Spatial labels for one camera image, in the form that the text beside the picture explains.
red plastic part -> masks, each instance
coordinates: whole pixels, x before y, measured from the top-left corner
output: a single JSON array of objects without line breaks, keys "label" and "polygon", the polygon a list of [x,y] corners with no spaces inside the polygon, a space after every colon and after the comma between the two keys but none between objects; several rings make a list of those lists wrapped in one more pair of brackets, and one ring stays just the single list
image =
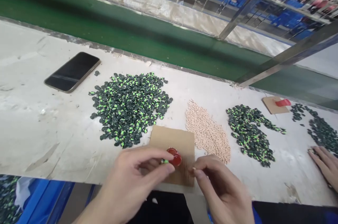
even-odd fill
[{"label": "red plastic part", "polygon": [[276,102],[276,105],[279,107],[291,105],[291,102],[288,99],[284,99]]},{"label": "red plastic part", "polygon": [[174,148],[168,148],[167,152],[169,152],[174,156],[174,159],[172,161],[169,161],[169,163],[171,163],[174,166],[179,166],[182,162],[182,157],[180,153]]}]

hand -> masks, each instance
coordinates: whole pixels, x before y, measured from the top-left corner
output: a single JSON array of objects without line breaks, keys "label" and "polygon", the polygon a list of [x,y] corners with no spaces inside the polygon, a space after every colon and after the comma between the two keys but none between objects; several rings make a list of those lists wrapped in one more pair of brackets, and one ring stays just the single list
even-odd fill
[{"label": "hand", "polygon": [[[99,194],[79,216],[76,223],[126,223],[134,217],[150,192],[170,173],[173,160],[165,150],[139,147],[121,151]],[[140,173],[145,168],[147,175]]]},{"label": "hand", "polygon": [[327,151],[324,147],[313,147],[313,149],[321,159],[311,151],[309,151],[309,155],[318,165],[327,182],[336,192],[338,192],[338,158]]},{"label": "hand", "polygon": [[198,158],[190,171],[209,204],[215,224],[255,223],[248,191],[217,156]]}]

black smartphone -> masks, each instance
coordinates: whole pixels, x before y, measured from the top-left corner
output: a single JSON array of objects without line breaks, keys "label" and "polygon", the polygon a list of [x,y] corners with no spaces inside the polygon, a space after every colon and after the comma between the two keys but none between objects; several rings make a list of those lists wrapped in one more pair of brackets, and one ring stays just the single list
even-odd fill
[{"label": "black smartphone", "polygon": [[99,58],[80,52],[56,70],[44,83],[62,92],[71,93],[100,62]]}]

green strip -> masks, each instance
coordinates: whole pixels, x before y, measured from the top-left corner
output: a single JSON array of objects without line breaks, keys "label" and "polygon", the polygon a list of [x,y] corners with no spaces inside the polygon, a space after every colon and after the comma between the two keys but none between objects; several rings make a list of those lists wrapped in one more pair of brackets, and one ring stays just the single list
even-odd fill
[{"label": "green strip", "polygon": [[[270,59],[96,0],[0,0],[0,4],[4,17],[232,81]],[[314,91],[337,84],[338,80],[292,66],[253,86],[338,109],[326,92]]]}]

beige plastic pellet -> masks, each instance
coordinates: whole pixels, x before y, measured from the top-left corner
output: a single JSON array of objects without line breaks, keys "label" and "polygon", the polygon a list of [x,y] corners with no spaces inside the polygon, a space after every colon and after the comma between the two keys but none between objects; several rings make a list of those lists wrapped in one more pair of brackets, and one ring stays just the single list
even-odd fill
[{"label": "beige plastic pellet", "polygon": [[230,146],[222,126],[216,124],[208,111],[189,101],[186,111],[186,128],[195,134],[195,145],[208,154],[217,155],[224,163],[230,162]]}]

